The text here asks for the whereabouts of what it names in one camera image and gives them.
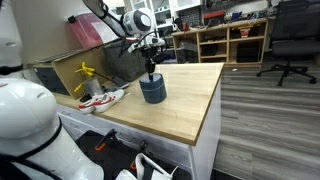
shoe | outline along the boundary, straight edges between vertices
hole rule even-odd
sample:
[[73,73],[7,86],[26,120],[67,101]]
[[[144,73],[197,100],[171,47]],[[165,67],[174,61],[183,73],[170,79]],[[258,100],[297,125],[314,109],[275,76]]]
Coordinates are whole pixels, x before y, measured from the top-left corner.
[[124,90],[119,89],[115,92],[104,93],[98,101],[94,103],[96,111],[102,113],[119,102],[124,96]]
[[96,109],[95,104],[101,99],[102,95],[93,96],[92,99],[78,105],[83,114],[89,114]]
[[118,76],[112,76],[111,82],[121,89],[125,89],[129,86],[129,83],[119,78]]

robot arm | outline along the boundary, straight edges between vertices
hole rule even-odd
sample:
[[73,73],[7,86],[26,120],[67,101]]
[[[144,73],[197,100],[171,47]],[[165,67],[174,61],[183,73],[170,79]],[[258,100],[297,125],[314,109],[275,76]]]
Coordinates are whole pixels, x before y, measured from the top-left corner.
[[138,35],[139,41],[131,45],[131,53],[141,47],[161,47],[165,42],[156,37],[151,11],[147,8],[116,15],[102,0],[83,0],[86,6],[104,21],[119,37]]

robot body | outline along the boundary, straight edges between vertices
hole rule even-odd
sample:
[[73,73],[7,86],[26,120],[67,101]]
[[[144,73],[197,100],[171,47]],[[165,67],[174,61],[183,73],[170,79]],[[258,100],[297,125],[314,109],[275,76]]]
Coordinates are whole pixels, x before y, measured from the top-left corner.
[[[27,80],[4,78],[0,94],[0,154],[18,157],[52,140],[26,159],[61,179],[103,179],[102,168],[83,154],[65,129],[58,132],[61,122],[49,90]],[[32,179],[49,178],[21,163],[13,164]]]

storage cubby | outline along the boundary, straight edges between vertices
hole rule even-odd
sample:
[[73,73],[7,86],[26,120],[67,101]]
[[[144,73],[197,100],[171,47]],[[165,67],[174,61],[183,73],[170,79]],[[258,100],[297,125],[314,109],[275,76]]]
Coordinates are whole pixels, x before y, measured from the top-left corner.
[[226,43],[227,42],[227,33],[228,29],[217,29],[211,31],[199,32],[199,44],[217,44],[217,43]]
[[181,42],[197,44],[197,35],[194,33],[189,33],[189,34],[186,33],[181,36],[175,36],[173,38],[174,48],[179,49]]
[[261,63],[262,46],[263,40],[230,42],[228,63]]
[[206,44],[200,46],[200,62],[204,59],[227,58],[227,43]]
[[[248,37],[240,29],[250,28]],[[199,63],[224,62],[233,67],[260,67],[268,21],[265,18],[221,24],[207,29],[172,34],[175,48],[180,42],[196,42]]]

desk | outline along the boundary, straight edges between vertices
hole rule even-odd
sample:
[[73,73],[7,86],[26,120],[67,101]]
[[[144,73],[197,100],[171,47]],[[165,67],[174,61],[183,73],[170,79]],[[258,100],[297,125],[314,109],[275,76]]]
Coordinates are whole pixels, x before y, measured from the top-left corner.
[[138,80],[131,93],[104,113],[83,115],[78,100],[55,94],[66,126],[106,134],[139,144],[145,139],[152,153],[189,171],[194,180],[209,180],[220,135],[220,75],[223,63],[159,65],[167,98],[159,104],[144,101]]

